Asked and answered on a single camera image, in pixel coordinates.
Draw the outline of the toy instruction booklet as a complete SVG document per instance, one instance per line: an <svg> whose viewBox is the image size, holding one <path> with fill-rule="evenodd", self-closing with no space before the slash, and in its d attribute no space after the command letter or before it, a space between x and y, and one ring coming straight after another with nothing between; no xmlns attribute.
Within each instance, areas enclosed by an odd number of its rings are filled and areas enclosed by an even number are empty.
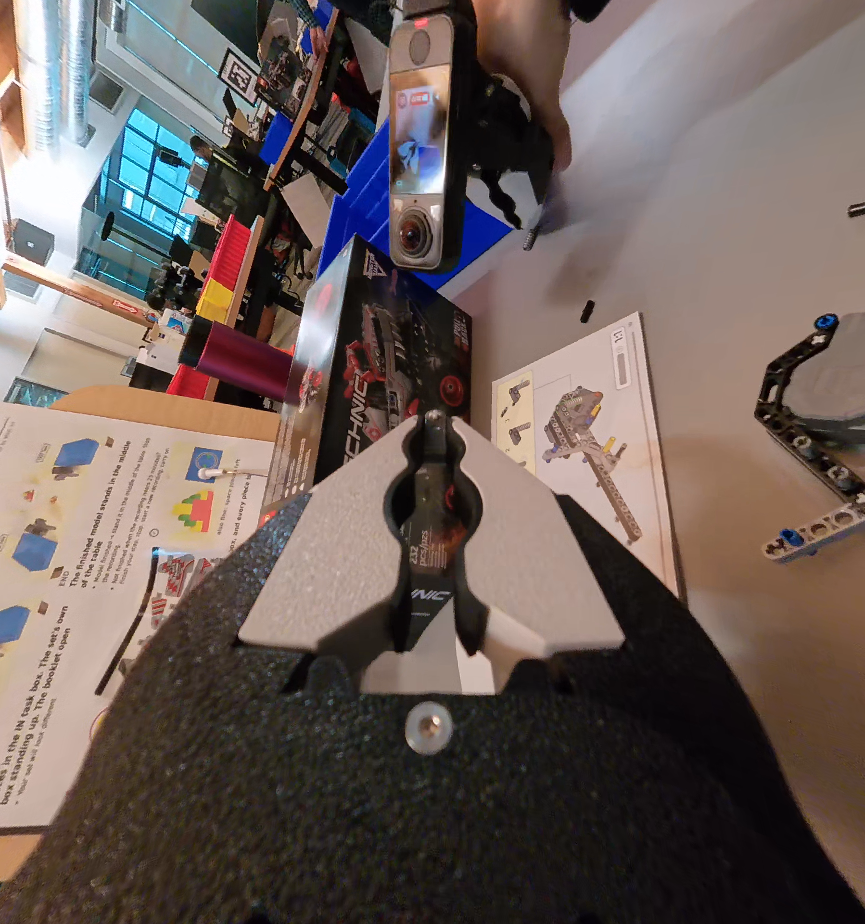
<svg viewBox="0 0 865 924"><path fill-rule="evenodd" d="M639 312L493 381L490 422L506 457L686 598Z"/></svg>

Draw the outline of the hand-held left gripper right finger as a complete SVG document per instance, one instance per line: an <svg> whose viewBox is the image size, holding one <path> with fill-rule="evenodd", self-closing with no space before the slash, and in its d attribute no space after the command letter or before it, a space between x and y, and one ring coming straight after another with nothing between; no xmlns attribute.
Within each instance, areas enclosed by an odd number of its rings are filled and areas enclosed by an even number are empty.
<svg viewBox="0 0 865 924"><path fill-rule="evenodd" d="M623 629L554 492L462 420L449 426L471 516L455 560L458 638L490 663L495 692L522 662L619 650Z"/></svg>

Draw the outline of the purple tumbler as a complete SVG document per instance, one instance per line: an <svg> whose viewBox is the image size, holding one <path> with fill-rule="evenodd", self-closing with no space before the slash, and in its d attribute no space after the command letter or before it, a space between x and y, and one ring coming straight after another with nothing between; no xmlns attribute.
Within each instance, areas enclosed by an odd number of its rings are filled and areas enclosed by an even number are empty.
<svg viewBox="0 0 865 924"><path fill-rule="evenodd" d="M178 353L202 399L254 410L280 410L291 356L234 328L196 316Z"/></svg>

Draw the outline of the grey desk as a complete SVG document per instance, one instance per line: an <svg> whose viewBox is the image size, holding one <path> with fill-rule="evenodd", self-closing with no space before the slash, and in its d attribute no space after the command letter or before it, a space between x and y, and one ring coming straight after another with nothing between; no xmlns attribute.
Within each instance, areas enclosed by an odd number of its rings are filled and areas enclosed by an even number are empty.
<svg viewBox="0 0 865 924"><path fill-rule="evenodd" d="M492 381L642 313L688 604L865 903L865 531L791 565L762 543L834 505L754 421L769 361L865 310L865 2L611 2L574 26L565 227L504 246L474 317Z"/></svg>

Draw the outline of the yellow storage bin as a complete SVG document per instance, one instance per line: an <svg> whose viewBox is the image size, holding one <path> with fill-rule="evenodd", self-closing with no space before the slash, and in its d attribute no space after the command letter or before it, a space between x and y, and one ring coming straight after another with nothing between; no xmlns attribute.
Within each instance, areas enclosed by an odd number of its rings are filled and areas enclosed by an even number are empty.
<svg viewBox="0 0 865 924"><path fill-rule="evenodd" d="M214 278L206 278L195 308L197 317L219 323L227 322L233 299L233 290Z"/></svg>

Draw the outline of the black and white marker sign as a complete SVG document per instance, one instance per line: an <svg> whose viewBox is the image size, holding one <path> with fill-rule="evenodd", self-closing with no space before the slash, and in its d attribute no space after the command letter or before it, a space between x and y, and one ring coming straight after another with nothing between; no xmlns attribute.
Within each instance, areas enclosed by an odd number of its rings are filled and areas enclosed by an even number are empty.
<svg viewBox="0 0 865 924"><path fill-rule="evenodd" d="M260 68L250 64L246 58L234 49L228 48L219 66L218 78L231 92L244 99L250 105L259 101L257 81Z"/></svg>

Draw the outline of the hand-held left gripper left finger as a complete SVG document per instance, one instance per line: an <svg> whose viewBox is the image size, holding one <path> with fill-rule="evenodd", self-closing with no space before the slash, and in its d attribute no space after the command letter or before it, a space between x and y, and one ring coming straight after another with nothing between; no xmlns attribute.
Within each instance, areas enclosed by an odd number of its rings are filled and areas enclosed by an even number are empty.
<svg viewBox="0 0 865 924"><path fill-rule="evenodd" d="M409 566L390 495L424 419L400 424L317 485L239 632L245 646L333 656L369 692L433 691L433 665L395 653L409 630Z"/></svg>

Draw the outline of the black toy set box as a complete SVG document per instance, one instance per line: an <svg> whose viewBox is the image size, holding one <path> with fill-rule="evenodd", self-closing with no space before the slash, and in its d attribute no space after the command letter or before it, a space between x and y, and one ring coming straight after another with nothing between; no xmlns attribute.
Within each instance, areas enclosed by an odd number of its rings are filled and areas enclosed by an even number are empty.
<svg viewBox="0 0 865 924"><path fill-rule="evenodd" d="M264 519L297 514L313 489L410 418L430 410L467 419L471 320L361 237L319 276L306 299L266 481ZM411 646L452 597L452 560L467 513L446 468L422 463L390 498L408 561Z"/></svg>

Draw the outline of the black speaker box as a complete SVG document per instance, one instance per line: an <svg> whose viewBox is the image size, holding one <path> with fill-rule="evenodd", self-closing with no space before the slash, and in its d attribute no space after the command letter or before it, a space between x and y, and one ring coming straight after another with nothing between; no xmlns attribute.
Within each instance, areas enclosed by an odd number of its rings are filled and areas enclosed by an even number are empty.
<svg viewBox="0 0 865 924"><path fill-rule="evenodd" d="M11 225L11 251L26 260L46 267L55 250L56 237L49 231L22 218Z"/></svg>

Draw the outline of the printed instruction sheet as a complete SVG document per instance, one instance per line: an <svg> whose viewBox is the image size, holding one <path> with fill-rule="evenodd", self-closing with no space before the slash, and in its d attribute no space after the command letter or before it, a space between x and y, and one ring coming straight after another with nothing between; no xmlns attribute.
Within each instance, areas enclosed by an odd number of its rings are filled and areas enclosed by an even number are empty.
<svg viewBox="0 0 865 924"><path fill-rule="evenodd" d="M0 403L0 831L46 827L181 600L250 537L272 446Z"/></svg>

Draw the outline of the small toy set box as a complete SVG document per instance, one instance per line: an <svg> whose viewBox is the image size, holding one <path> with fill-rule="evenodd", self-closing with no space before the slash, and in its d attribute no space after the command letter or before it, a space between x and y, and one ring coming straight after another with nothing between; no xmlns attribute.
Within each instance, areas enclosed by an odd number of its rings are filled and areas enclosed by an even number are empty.
<svg viewBox="0 0 865 924"><path fill-rule="evenodd" d="M300 112L311 80L310 59L300 52L300 33L300 21L293 10L278 4L258 44L256 96L291 121Z"/></svg>

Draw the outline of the silver ventilation duct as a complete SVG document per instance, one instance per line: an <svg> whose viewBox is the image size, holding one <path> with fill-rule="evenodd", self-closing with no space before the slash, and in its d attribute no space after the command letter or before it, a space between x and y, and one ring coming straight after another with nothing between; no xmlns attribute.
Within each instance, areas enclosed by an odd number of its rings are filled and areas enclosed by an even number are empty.
<svg viewBox="0 0 865 924"><path fill-rule="evenodd" d="M89 136L94 1L15 1L26 149L56 159Z"/></svg>

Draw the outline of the small blue storage bin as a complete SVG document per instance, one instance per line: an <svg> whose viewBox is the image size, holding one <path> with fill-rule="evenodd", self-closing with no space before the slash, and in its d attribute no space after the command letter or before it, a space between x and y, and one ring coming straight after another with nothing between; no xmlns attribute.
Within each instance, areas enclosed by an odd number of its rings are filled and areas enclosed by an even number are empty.
<svg viewBox="0 0 865 924"><path fill-rule="evenodd" d="M279 160L286 143L292 135L294 120L281 112L276 112L265 133L259 156L271 169Z"/></svg>

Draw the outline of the red storage bin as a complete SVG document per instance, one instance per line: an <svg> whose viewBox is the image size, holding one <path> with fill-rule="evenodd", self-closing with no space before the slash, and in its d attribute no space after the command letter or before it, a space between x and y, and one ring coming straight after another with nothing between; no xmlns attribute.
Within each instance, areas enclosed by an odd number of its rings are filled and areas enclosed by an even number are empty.
<svg viewBox="0 0 865 924"><path fill-rule="evenodd" d="M262 217L258 217L254 222L254 229L250 229L238 222L236 217L231 216L216 246L215 256L207 271L206 277L214 278L233 290L234 294L227 322L221 323L231 330L235 329L241 315L247 282L253 266L262 225ZM167 387L166 393L178 397L214 401L219 384L220 381L212 376L208 376L206 382L203 383L201 372L187 372L187 368L180 365L169 387Z"/></svg>

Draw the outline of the grey toy brick model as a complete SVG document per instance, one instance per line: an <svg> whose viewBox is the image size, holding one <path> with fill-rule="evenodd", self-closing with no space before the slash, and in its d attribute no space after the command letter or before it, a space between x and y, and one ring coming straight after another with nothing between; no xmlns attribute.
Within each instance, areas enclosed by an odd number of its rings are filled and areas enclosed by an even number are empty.
<svg viewBox="0 0 865 924"><path fill-rule="evenodd" d="M865 445L865 311L823 314L813 332L763 374L754 417L773 441L838 500L829 513L782 529L767 560L787 564L865 528L865 478L838 449Z"/></svg>

